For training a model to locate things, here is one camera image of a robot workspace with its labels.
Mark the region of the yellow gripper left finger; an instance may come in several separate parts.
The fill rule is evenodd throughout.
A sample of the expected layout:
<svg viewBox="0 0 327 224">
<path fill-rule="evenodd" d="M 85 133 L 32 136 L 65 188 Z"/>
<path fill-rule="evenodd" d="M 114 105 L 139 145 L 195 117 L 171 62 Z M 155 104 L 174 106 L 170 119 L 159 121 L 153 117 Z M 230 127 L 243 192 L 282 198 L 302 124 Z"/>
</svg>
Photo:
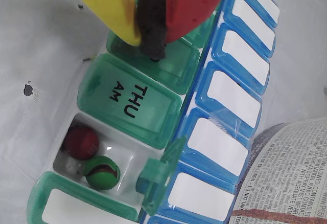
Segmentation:
<svg viewBox="0 0 327 224">
<path fill-rule="evenodd" d="M 135 0 L 81 0 L 112 32 L 131 46 L 139 46 Z"/>
</svg>

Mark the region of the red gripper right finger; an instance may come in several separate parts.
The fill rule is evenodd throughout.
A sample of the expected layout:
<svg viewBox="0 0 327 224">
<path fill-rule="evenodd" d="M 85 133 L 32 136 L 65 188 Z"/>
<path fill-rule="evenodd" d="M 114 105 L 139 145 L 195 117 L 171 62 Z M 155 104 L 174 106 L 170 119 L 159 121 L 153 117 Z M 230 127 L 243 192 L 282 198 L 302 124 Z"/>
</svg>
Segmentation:
<svg viewBox="0 0 327 224">
<path fill-rule="evenodd" d="M 206 21 L 221 0 L 137 0 L 140 52 L 153 60 L 166 56 L 166 45 Z"/>
</svg>

